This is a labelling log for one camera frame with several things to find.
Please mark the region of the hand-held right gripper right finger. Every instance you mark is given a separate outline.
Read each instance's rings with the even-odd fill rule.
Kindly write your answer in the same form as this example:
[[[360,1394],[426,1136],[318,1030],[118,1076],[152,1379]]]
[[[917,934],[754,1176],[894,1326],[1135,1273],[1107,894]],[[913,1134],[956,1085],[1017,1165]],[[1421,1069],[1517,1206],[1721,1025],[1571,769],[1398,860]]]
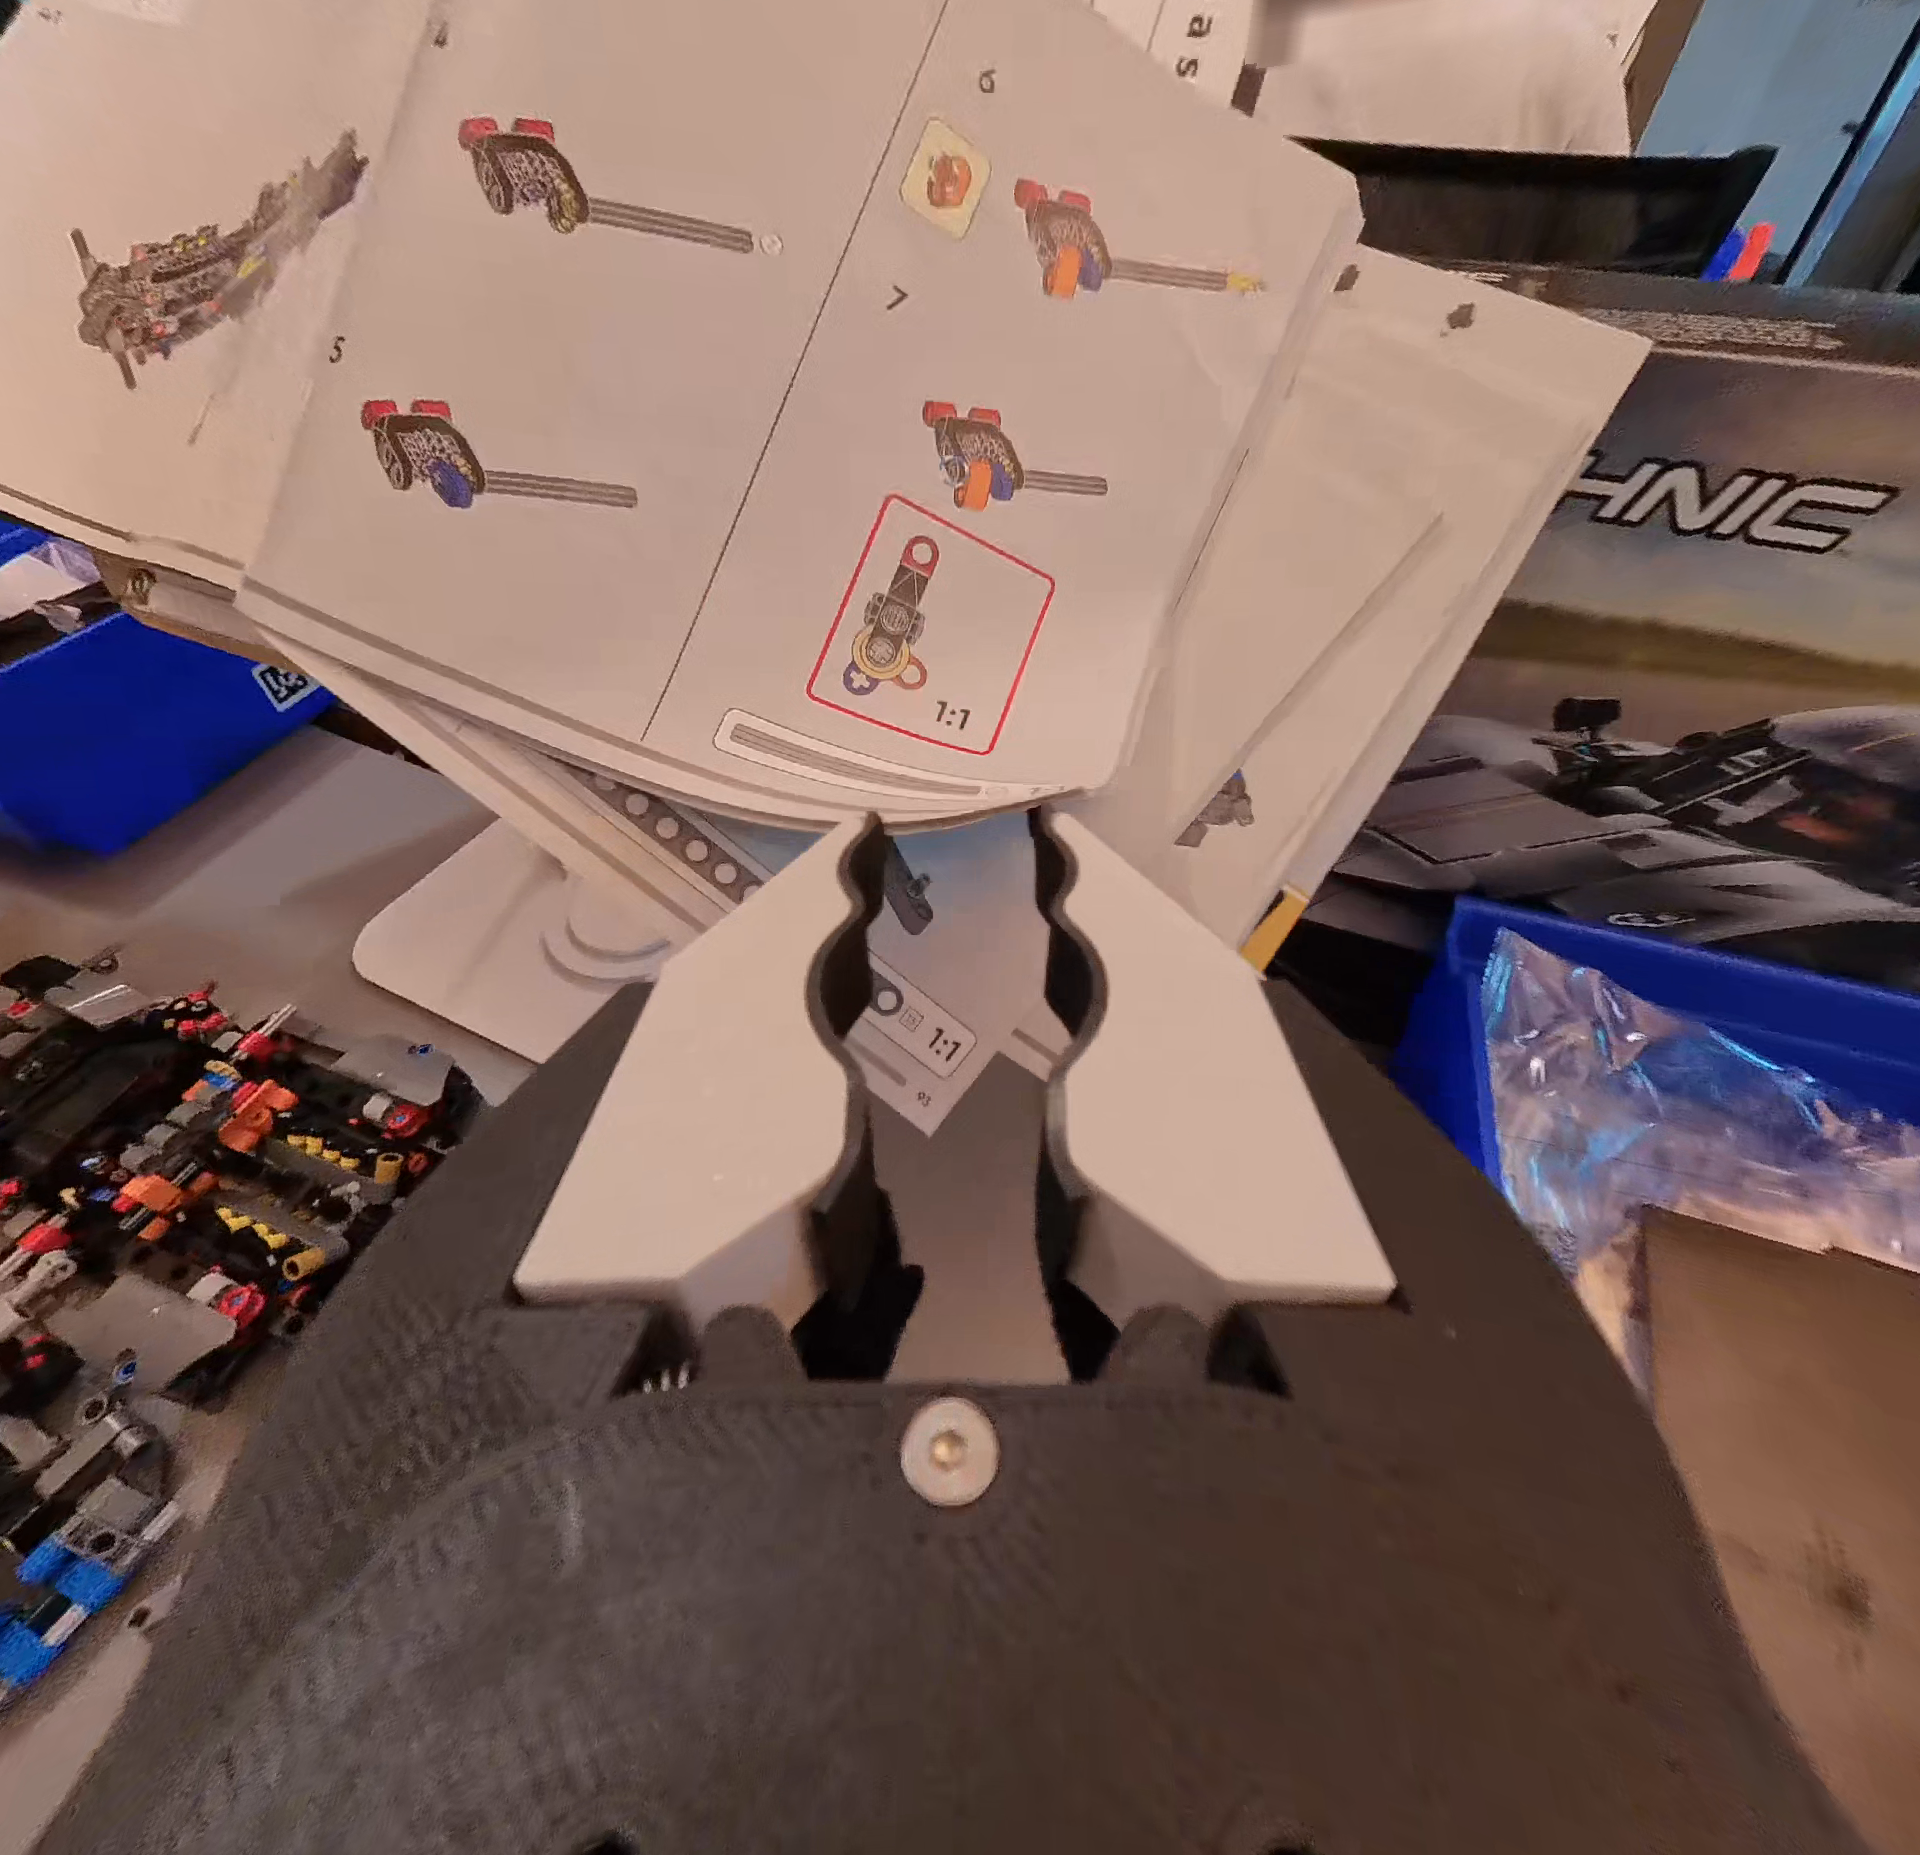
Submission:
[[[1133,1322],[1183,1314],[1201,1352],[1275,1304],[1398,1290],[1263,979],[1077,817],[1031,813],[1047,1085],[1034,1248],[1070,1381]]]

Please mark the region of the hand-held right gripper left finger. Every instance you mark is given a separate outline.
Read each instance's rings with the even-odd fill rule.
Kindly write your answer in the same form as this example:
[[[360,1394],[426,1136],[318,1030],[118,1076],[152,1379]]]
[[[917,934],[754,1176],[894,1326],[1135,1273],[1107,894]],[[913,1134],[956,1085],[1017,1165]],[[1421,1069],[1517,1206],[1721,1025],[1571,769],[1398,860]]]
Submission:
[[[923,1288],[849,1049],[872,1003],[888,837],[856,815],[664,962],[514,1267],[532,1304],[730,1308],[803,1373],[882,1379]]]

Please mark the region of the lego instruction booklet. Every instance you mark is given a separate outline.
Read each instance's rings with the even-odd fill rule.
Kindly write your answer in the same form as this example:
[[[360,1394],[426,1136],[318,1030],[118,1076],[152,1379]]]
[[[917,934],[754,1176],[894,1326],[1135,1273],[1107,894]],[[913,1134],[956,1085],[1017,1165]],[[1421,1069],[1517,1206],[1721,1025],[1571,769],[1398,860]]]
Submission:
[[[1353,252],[1118,0],[22,0],[4,501],[827,828],[1107,786]]]

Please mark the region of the lego sub-assembly with blue parts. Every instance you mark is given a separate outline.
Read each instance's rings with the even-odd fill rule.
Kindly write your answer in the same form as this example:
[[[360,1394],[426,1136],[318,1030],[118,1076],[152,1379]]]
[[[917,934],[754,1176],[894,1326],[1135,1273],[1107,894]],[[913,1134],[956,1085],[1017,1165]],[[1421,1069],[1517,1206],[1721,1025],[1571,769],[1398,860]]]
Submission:
[[[82,1626],[148,1566],[181,1518],[175,1494],[108,1480],[17,1562],[2,1606],[2,1704],[13,1707]]]

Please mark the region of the large lego vehicle chassis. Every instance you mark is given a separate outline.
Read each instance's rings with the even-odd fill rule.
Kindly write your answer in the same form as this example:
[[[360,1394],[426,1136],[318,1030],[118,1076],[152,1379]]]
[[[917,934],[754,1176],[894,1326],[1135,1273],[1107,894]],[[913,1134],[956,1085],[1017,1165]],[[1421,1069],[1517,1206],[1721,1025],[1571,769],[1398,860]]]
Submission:
[[[253,1018],[112,953],[4,966],[4,1611],[167,1505],[163,1403],[208,1408],[292,1345],[481,1113],[407,1036]]]

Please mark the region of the dark printed lego box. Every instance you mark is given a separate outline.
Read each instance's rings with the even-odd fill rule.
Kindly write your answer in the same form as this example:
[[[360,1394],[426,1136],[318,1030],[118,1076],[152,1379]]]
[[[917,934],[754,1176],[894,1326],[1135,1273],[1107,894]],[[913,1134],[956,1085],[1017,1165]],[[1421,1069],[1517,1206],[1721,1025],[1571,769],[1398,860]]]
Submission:
[[[1461,897],[1916,993],[1918,305],[1515,263],[1651,350],[1293,940]]]

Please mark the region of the white metal book stand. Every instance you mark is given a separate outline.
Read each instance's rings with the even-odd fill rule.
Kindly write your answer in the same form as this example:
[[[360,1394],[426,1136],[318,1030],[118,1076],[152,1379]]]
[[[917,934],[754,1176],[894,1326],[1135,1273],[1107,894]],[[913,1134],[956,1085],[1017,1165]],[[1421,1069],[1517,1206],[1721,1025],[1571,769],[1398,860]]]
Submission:
[[[505,764],[505,793],[526,826],[500,817],[443,859],[363,930],[354,962],[529,1061],[811,841],[539,752]]]

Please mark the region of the brown cardboard sheet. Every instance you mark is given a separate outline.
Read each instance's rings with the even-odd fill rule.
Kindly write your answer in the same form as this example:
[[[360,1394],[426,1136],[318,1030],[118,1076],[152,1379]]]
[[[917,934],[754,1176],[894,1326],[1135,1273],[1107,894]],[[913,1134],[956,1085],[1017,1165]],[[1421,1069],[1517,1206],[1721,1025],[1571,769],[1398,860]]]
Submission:
[[[1916,1782],[1916,1272],[1645,1219],[1651,1401],[1749,1650],[1835,1789]]]

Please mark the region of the blue plastic bin with tag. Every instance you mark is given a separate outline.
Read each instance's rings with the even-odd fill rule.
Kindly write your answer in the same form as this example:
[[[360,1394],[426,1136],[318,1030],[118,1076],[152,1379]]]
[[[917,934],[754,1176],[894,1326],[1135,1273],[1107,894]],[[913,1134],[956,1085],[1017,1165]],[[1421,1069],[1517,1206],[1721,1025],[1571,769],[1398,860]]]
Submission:
[[[220,786],[333,696],[136,619],[82,544],[2,522],[2,829],[105,856]]]

